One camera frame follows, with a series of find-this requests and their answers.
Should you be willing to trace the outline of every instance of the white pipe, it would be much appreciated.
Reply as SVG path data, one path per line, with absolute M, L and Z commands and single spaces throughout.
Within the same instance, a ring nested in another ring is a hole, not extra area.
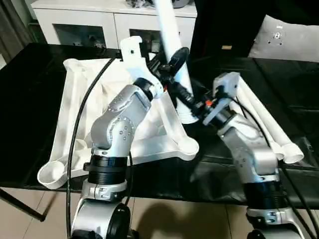
M 238 101 L 247 108 L 247 110 L 249 110 L 249 112 L 253 115 L 253 117 L 255 118 L 255 120 L 259 123 L 261 129 L 264 131 L 266 138 L 268 139 L 268 142 L 270 144 L 271 149 L 273 150 L 273 152 L 275 153 L 276 157 L 279 160 L 282 160 L 284 158 L 284 152 L 282 150 L 282 148 L 274 141 L 273 137 L 270 135 L 269 131 L 267 130 L 265 124 L 263 123 L 263 121 L 261 120 L 261 118 L 259 117 L 259 115 L 257 114 L 257 112 L 255 111 L 254 107 L 252 106 L 251 102 L 249 101 L 249 99 L 246 97 L 243 89 L 239 86 L 237 88 L 237 98 Z M 257 124 L 256 122 L 252 119 L 252 117 L 246 112 L 245 113 L 247 119 L 254 124 L 256 127 Z
M 269 133 L 283 149 L 285 154 L 284 162 L 285 163 L 296 163 L 304 158 L 303 152 L 300 148 L 292 143 L 280 125 L 276 122 L 273 116 L 268 112 L 265 106 L 261 103 L 258 97 L 254 92 L 249 88 L 246 82 L 241 78 L 239 80 L 239 86 L 243 89 L 246 97 L 251 102 L 252 106 L 255 108 L 257 114 L 264 122 Z
M 182 47 L 173 5 L 171 0 L 155 0 L 154 2 L 159 16 L 160 33 L 166 58 L 169 61 L 172 55 Z M 193 93 L 186 64 L 175 75 L 175 80 Z M 176 110 L 182 123 L 193 123 L 198 120 L 180 100 L 177 100 Z

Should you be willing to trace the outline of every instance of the curtain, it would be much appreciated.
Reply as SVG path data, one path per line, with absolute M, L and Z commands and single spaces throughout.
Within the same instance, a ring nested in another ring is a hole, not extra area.
M 8 63 L 31 39 L 11 0 L 0 0 L 0 54 L 5 61 Z

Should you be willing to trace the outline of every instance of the cabinet door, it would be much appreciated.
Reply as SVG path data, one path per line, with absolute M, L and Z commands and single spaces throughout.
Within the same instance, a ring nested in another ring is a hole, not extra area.
M 190 48 L 196 18 L 176 17 L 182 46 Z M 124 38 L 139 35 L 147 44 L 150 52 L 158 52 L 161 48 L 160 24 L 157 16 L 115 14 L 118 45 Z
M 58 9 L 34 11 L 49 44 L 119 48 L 113 13 Z

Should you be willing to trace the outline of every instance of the black table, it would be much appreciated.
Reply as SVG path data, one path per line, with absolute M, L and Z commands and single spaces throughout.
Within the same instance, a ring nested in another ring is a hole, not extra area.
M 0 71 L 5 140 L 0 186 L 47 190 L 36 175 L 50 157 L 66 71 L 63 61 L 109 58 L 118 50 L 30 44 Z M 319 64 L 252 58 L 206 58 L 189 64 L 205 86 L 223 72 L 240 72 L 290 138 L 305 154 L 289 165 L 312 209 L 319 209 Z M 135 166 L 132 196 L 244 205 L 246 202 L 229 150 L 213 129 L 185 125 L 200 145 L 191 162 L 170 158 Z M 86 177 L 73 178 L 80 192 Z M 292 202 L 302 207 L 287 179 Z M 65 186 L 57 191 L 65 191 Z

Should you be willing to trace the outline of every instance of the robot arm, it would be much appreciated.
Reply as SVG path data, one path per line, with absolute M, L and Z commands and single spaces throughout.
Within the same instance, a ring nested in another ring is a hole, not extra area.
M 204 125 L 213 125 L 230 149 L 247 199 L 247 219 L 254 230 L 248 239 L 304 239 L 282 190 L 277 159 L 266 139 L 250 121 L 226 107 L 236 96 L 239 74 L 217 77 L 213 94 L 195 99 L 175 84 L 178 97 Z
M 125 86 L 109 104 L 105 113 L 93 123 L 93 154 L 108 157 L 129 156 L 135 130 L 151 108 L 153 98 L 150 92 L 143 92 L 137 86 L 141 82 L 149 84 L 147 80 L 139 78 L 135 84 Z

